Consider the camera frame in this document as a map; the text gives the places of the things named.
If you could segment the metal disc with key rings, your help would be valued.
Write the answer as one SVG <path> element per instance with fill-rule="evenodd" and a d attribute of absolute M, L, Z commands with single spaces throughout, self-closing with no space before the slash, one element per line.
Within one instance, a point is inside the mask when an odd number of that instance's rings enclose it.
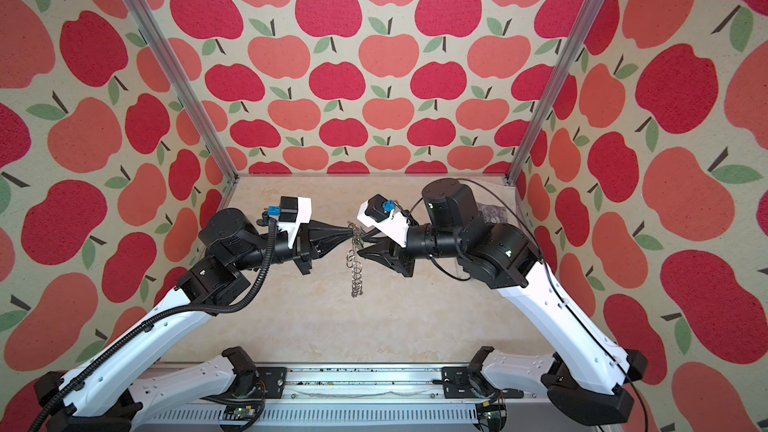
<path fill-rule="evenodd" d="M 352 231 L 352 236 L 351 246 L 346 256 L 346 266 L 351 274 L 351 297 L 357 298 L 363 295 L 363 265 L 358 252 L 364 248 L 364 232 L 352 222 L 348 223 L 348 228 Z"/>

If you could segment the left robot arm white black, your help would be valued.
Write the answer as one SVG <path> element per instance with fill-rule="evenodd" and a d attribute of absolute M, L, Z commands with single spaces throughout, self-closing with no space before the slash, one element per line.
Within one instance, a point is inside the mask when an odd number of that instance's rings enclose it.
<path fill-rule="evenodd" d="M 311 201 L 290 197 L 256 223 L 239 209 L 218 211 L 200 231 L 205 255 L 134 327 L 88 362 L 65 374 L 49 372 L 35 384 L 38 431 L 134 431 L 148 420 L 205 396 L 263 408 L 259 370 L 239 347 L 165 376 L 143 373 L 181 338 L 210 319 L 247 307 L 269 269 L 292 261 L 308 274 L 313 261 L 352 238 L 350 227 L 315 221 Z"/>

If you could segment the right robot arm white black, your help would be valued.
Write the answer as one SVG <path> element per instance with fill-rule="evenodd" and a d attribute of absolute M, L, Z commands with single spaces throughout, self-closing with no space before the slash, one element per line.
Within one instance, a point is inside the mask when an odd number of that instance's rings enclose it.
<path fill-rule="evenodd" d="M 519 225 L 487 221 L 472 181 L 443 178 L 421 193 L 428 220 L 376 194 L 363 202 L 358 221 L 380 232 L 359 256 L 404 277 L 420 259 L 453 258 L 470 279 L 515 305 L 545 337 L 550 355 L 526 356 L 482 347 L 467 367 L 467 380 L 482 398 L 508 390 L 548 399 L 584 426 L 628 423 L 644 405 L 634 384 L 648 361 L 608 338 L 555 278 L 532 233 Z"/>

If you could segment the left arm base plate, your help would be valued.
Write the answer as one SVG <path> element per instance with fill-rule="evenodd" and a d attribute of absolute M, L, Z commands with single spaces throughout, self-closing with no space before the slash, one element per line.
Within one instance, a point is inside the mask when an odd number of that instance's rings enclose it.
<path fill-rule="evenodd" d="M 250 377 L 248 399 L 278 400 L 285 389 L 286 367 L 257 366 Z"/>

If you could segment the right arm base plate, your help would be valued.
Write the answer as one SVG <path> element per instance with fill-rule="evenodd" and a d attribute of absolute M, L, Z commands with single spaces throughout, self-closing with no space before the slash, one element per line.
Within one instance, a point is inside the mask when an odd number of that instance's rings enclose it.
<path fill-rule="evenodd" d="M 440 370 L 440 383 L 446 399 L 481 399 L 482 396 L 470 382 L 465 366 L 446 366 Z"/>

